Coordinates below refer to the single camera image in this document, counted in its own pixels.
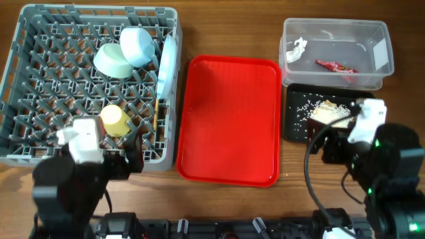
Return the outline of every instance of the wooden surface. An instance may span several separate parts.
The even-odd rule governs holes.
[[[5,65],[19,11],[29,2],[2,0],[0,3],[0,66]],[[60,1],[68,4],[91,2]],[[59,1],[32,0],[31,3]],[[277,62],[283,22],[288,17],[384,21],[390,32],[395,73],[385,78],[382,89],[374,93],[385,100],[388,121],[413,127],[421,142],[425,142],[425,5],[422,1],[407,4],[385,0],[109,0],[97,4],[168,6],[177,10],[184,36],[180,90],[184,86],[187,64],[198,54],[249,56]],[[317,207],[304,182],[304,153],[304,145],[282,141],[280,178],[269,189],[194,183],[182,179],[173,168],[164,173],[133,175],[127,182],[112,182],[108,190],[114,211],[134,211],[139,218],[235,219],[309,215]],[[363,207],[347,197],[339,185],[344,167],[324,165],[318,157],[311,160],[313,186],[324,205],[341,206],[348,213],[363,214]],[[351,179],[347,186],[357,197],[364,196]],[[0,238],[26,238],[29,235],[35,213],[31,187],[31,169],[0,165]],[[107,208],[103,199],[96,214],[107,212]]]

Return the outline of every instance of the dish rack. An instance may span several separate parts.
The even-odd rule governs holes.
[[[155,56],[129,78],[110,78],[96,71],[92,61],[103,44],[118,42],[126,27],[147,30]],[[169,97],[159,101],[154,129],[155,85],[168,34],[177,41],[177,67]],[[0,162],[34,167],[58,155],[60,147],[49,141],[56,130],[74,116],[98,115],[115,104],[130,116],[131,131],[121,138],[106,135],[104,151],[123,155],[123,142],[141,131],[144,170],[168,170],[182,38],[177,12],[169,7],[24,6],[0,84]]]

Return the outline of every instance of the clear plastic bin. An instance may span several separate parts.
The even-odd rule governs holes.
[[[287,63],[286,53],[302,37],[308,43],[301,58]],[[331,72],[315,60],[335,61],[359,72]],[[394,72],[392,47],[382,21],[346,19],[286,19],[280,41],[282,84],[291,83],[378,90]],[[354,82],[344,76],[355,77]]]

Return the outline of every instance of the black tray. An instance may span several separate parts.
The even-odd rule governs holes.
[[[352,110],[351,102],[357,98],[374,98],[374,96],[370,92],[359,90],[290,84],[286,91],[285,123],[282,122],[282,127],[284,126],[285,129],[284,138],[299,143],[307,142],[306,121],[302,121],[302,119],[306,118],[308,112],[314,108],[309,105],[306,110],[297,112],[297,109],[306,105],[308,100],[312,104],[317,101],[329,100],[338,106],[342,104]]]

